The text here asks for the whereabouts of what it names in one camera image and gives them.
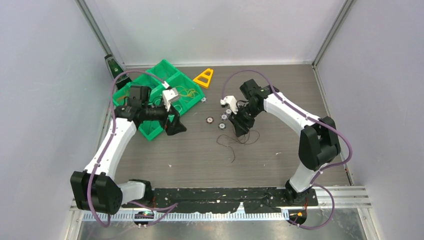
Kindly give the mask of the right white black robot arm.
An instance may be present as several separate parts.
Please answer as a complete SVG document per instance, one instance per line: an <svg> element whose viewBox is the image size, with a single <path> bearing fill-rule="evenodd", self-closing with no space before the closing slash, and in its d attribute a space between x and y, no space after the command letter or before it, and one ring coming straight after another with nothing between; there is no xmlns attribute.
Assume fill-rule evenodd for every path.
<svg viewBox="0 0 424 240"><path fill-rule="evenodd" d="M233 95L222 96L220 104L229 107L228 119L236 137L249 133L255 118L262 112L277 117L299 136L298 157L300 164L286 182L284 199L289 205L299 205L309 193L314 177L341 152L338 135L334 132L334 120L310 114L288 100L277 88L259 86L254 79L240 86L244 96L237 100Z"/></svg>

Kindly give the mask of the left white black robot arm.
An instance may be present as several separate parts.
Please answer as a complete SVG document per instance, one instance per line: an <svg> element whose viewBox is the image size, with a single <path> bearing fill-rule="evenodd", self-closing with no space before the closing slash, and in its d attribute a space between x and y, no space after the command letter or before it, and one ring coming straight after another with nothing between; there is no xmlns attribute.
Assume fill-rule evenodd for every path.
<svg viewBox="0 0 424 240"><path fill-rule="evenodd" d="M125 148L143 122L157 121L169 136L187 130L173 106L180 98L176 88L166 86L159 104L150 103L151 91L148 86L130 87L123 104L113 110L109 130L99 150L83 171L74 171L71 175L70 184L78 209L114 215L123 204L131 201L141 207L148 207L153 202L148 181L115 182Z"/></svg>

